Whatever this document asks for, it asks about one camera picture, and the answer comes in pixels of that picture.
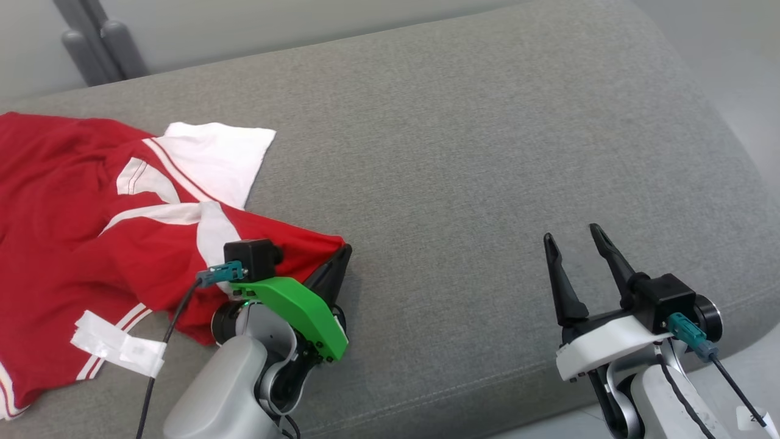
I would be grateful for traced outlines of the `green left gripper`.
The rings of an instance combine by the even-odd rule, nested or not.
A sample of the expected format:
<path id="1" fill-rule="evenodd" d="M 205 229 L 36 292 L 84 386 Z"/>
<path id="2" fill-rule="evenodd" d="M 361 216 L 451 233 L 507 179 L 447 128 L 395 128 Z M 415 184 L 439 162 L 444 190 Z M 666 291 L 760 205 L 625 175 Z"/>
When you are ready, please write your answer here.
<path id="1" fill-rule="evenodd" d="M 249 301 L 237 326 L 267 346 L 281 348 L 284 355 L 301 334 L 322 359 L 340 361 L 349 341 L 329 307 L 336 306 L 352 253 L 351 245 L 344 244 L 303 284 L 290 277 L 232 282 L 231 288 Z"/>

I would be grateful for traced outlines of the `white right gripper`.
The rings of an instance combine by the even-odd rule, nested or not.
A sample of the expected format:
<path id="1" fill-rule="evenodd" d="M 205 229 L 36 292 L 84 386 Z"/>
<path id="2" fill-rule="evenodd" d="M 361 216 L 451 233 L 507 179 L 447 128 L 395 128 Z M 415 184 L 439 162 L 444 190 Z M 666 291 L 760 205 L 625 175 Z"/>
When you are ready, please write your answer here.
<path id="1" fill-rule="evenodd" d="M 635 287 L 649 280 L 649 275 L 633 269 L 599 224 L 591 223 L 589 230 L 597 252 L 608 263 L 619 290 L 621 308 L 640 309 L 643 300 Z M 544 252 L 555 319 L 562 327 L 562 345 L 555 353 L 555 366 L 562 380 L 571 380 L 671 336 L 666 329 L 653 332 L 632 312 L 606 312 L 588 319 L 587 306 L 574 292 L 551 233 L 544 234 Z"/>

